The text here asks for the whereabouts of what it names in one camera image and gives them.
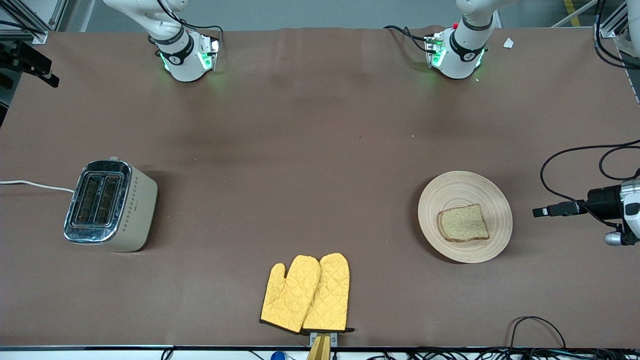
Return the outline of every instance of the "white cable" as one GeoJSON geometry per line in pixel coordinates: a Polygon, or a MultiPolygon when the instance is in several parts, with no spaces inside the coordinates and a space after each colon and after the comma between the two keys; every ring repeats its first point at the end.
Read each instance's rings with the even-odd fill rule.
{"type": "Polygon", "coordinates": [[[36,183],[32,183],[31,181],[26,181],[26,180],[0,181],[0,185],[16,185],[16,184],[31,185],[31,186],[37,186],[39,188],[45,188],[45,189],[51,189],[51,190],[60,190],[60,191],[63,191],[63,192],[70,192],[70,193],[74,193],[75,192],[74,190],[67,189],[67,188],[57,188],[55,186],[36,184],[36,183]]]}

